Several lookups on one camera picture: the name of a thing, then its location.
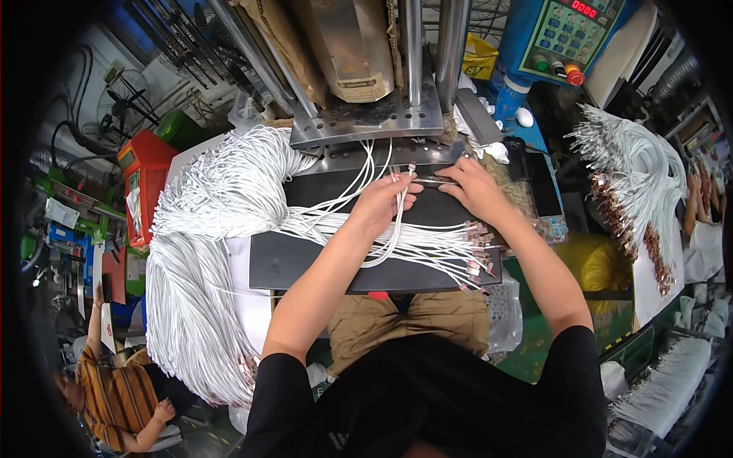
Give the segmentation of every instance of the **black work surface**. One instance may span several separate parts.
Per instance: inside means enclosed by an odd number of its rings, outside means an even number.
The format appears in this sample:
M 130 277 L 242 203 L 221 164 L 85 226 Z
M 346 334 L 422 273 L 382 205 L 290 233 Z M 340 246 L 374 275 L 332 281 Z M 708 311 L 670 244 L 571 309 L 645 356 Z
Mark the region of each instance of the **black work surface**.
M 443 167 L 418 166 L 417 173 L 425 177 Z M 357 170 L 348 170 L 294 177 L 292 182 L 284 184 L 287 204 L 311 207 L 335 199 L 354 180 L 357 173 Z M 415 205 L 402 216 L 405 223 L 451 226 L 476 220 L 458 201 L 445 193 L 425 188 L 417 196 Z M 350 212 L 355 202 L 353 199 L 340 211 Z M 497 244 L 504 243 L 498 232 L 494 231 L 494 235 Z M 289 289 L 311 266 L 322 248 L 317 243 L 276 232 L 254 235 L 249 260 L 249 286 L 254 289 Z M 489 276 L 482 270 L 481 284 L 501 283 L 499 249 L 491 248 L 489 255 L 493 259 L 496 277 Z M 461 265 L 462 262 L 456 261 L 456 264 Z M 387 259 L 377 267 L 360 269 L 347 292 L 434 292 L 451 289 L 457 289 L 455 281 L 439 270 L 415 262 Z

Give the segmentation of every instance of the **person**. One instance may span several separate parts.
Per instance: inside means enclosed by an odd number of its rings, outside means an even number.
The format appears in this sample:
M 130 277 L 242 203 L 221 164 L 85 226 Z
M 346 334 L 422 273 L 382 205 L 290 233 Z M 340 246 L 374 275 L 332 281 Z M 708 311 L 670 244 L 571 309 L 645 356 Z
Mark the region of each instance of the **person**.
M 94 291 L 86 346 L 75 377 L 54 372 L 59 395 L 70 412 L 80 413 L 92 434 L 115 451 L 142 453 L 197 398 L 156 364 L 112 369 L 100 364 L 102 285 Z
M 687 178 L 690 195 L 685 207 L 682 230 L 687 243 L 682 248 L 685 283 L 707 281 L 723 267 L 723 224 L 726 197 L 719 198 L 718 186 L 711 175 L 712 193 L 710 203 L 721 215 L 721 222 L 713 223 L 708 210 L 702 204 L 701 180 L 694 173 Z
M 606 400 L 591 315 L 571 272 L 476 160 L 436 172 L 439 190 L 496 228 L 516 254 L 553 342 L 536 385 L 435 332 L 381 342 L 314 402 L 306 353 L 342 304 L 375 238 L 422 187 L 376 180 L 273 312 L 257 372 L 244 457 L 600 457 Z M 444 301 L 442 309 L 450 310 Z M 378 318 L 372 326 L 379 325 Z

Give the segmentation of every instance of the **hand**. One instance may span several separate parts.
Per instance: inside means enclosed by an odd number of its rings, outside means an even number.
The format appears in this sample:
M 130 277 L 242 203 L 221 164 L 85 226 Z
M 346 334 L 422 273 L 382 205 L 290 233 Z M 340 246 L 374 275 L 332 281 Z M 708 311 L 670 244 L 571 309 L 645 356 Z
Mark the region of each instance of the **hand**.
M 104 303 L 104 294 L 102 293 L 102 282 L 97 283 L 97 287 L 94 288 L 94 307 L 102 309 Z
M 692 194 L 693 191 L 699 192 L 700 191 L 700 177 L 698 177 L 695 174 L 689 174 L 688 175 L 688 188 L 690 188 L 690 194 Z
M 496 185 L 496 181 L 476 159 L 461 157 L 453 167 L 438 170 L 439 177 L 456 180 L 456 185 L 441 185 L 438 191 L 458 199 L 472 215 L 496 227 L 512 205 Z
M 347 220 L 349 224 L 365 230 L 372 242 L 386 231 L 389 222 L 397 214 L 397 194 L 407 188 L 408 194 L 402 209 L 409 210 L 417 200 L 415 194 L 423 190 L 422 185 L 412 183 L 416 174 L 397 176 L 399 179 L 396 182 L 392 181 L 391 176 L 371 182 L 361 192 Z
M 173 407 L 173 404 L 171 404 L 170 399 L 165 398 L 162 401 L 158 403 L 158 406 L 155 408 L 155 413 L 152 414 L 152 417 L 166 423 L 167 421 L 171 420 L 173 417 L 176 416 L 176 410 Z

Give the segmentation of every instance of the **striped shirt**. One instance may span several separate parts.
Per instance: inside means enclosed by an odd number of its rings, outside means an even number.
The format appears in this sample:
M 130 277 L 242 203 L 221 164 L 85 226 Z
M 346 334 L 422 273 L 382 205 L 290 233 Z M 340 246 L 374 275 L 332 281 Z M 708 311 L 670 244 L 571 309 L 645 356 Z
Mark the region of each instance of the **striped shirt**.
M 101 366 L 87 345 L 76 364 L 76 379 L 84 387 L 82 416 L 92 434 L 113 450 L 126 451 L 122 431 L 139 433 L 158 406 L 145 368 Z

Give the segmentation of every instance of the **blue machine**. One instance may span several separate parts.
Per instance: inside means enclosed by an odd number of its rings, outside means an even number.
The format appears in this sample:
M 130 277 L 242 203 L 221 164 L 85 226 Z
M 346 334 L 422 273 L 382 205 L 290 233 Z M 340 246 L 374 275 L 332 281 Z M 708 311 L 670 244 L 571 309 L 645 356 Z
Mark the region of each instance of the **blue machine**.
M 580 86 L 639 0 L 513 0 L 489 83 L 494 119 L 516 128 L 535 81 Z

